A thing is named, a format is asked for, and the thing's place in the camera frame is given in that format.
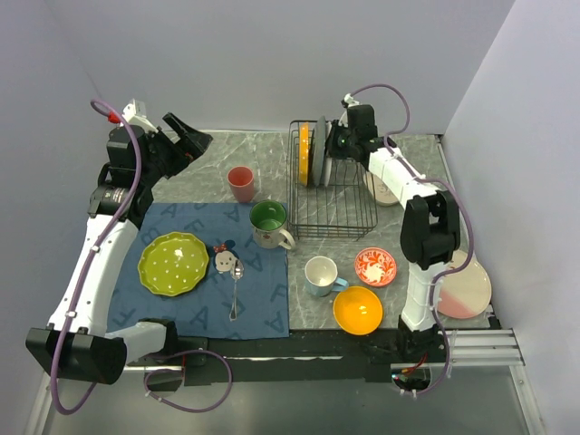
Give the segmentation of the orange polka dot plate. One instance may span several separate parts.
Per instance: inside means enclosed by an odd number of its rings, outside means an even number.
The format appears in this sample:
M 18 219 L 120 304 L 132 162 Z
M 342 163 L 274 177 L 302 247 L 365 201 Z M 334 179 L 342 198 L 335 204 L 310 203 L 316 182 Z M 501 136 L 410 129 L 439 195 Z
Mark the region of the orange polka dot plate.
M 306 187 L 309 180 L 309 152 L 310 152 L 310 129 L 308 122 L 299 125 L 298 137 L 298 180 Z

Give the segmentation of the blue floral plate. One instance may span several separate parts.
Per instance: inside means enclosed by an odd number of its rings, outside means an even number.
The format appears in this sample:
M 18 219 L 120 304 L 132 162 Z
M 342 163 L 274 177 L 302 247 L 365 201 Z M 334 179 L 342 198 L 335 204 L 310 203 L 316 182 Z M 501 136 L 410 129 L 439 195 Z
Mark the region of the blue floral plate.
M 314 127 L 311 179 L 312 184 L 315 187 L 318 187 L 320 185 L 322 179 L 324 167 L 325 141 L 326 141 L 326 118 L 322 116 L 316 122 L 316 125 Z

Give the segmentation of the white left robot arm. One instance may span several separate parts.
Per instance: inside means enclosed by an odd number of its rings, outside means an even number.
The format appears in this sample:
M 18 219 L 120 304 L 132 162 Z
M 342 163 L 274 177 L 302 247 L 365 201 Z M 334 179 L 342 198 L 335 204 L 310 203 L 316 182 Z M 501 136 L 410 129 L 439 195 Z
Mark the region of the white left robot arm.
M 109 134 L 105 163 L 88 209 L 77 265 L 63 299 L 44 328 L 32 328 L 25 346 L 52 380 L 113 384 L 127 363 L 149 355 L 172 363 L 179 355 L 177 327 L 169 320 L 142 318 L 114 333 L 107 330 L 113 291 L 125 256 L 163 178 L 186 169 L 208 149 L 211 135 L 172 113 L 163 120 L 174 132 L 143 118 Z

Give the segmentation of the cream square cartoon dish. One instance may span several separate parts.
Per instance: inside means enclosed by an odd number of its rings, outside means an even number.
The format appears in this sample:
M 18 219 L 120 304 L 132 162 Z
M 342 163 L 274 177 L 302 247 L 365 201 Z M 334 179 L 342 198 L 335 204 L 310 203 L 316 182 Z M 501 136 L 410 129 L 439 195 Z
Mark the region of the cream square cartoon dish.
M 366 172 L 363 181 L 371 197 L 378 205 L 389 207 L 399 204 L 399 200 L 379 177 L 371 172 Z

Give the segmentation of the teal rim white plate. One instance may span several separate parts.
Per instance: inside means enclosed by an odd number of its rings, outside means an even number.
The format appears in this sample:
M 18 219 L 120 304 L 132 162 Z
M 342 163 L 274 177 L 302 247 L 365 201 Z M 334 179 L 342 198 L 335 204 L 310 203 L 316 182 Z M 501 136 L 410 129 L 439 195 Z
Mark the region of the teal rim white plate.
M 323 175 L 322 175 L 322 183 L 324 187 L 328 187 L 330 183 L 330 177 L 332 172 L 332 165 L 333 160 L 326 156 L 324 159 L 324 167 L 323 167 Z

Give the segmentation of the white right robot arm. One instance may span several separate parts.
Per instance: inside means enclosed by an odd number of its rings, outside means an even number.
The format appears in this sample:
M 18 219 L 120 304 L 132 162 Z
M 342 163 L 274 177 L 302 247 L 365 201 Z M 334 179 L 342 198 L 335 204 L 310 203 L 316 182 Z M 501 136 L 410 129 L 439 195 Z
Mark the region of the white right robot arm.
M 333 121 L 327 140 L 330 156 L 360 163 L 403 208 L 400 245 L 409 278 L 401 321 L 409 331 L 398 336 L 396 349 L 402 359 L 417 361 L 428 350 L 422 332 L 436 323 L 443 273 L 459 249 L 458 201 L 412 167 L 392 140 L 379 136 L 371 105 L 345 102 L 343 107 L 346 121 Z

